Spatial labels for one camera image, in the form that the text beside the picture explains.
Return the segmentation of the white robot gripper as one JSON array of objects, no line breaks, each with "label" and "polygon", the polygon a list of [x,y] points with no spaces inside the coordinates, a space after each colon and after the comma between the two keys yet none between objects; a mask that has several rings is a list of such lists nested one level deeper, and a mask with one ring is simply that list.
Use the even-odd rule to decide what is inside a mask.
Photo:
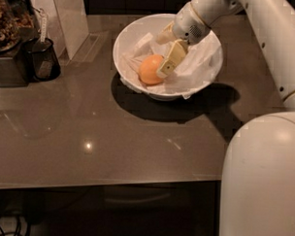
[{"label": "white robot gripper", "polygon": [[211,32],[211,26],[221,17],[234,15],[242,9],[239,0],[190,0],[178,11],[175,20],[157,35],[156,43],[168,44],[157,69],[161,79],[169,77],[187,55],[188,45],[195,45]]}]

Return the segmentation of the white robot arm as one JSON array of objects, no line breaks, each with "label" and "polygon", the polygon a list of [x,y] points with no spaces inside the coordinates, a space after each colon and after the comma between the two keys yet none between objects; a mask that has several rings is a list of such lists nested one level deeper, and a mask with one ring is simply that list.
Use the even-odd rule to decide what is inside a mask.
[{"label": "white robot arm", "polygon": [[158,35],[167,77],[220,17],[246,10],[285,110],[232,138],[222,170],[219,236],[295,236],[295,10],[286,0],[191,0]]}]

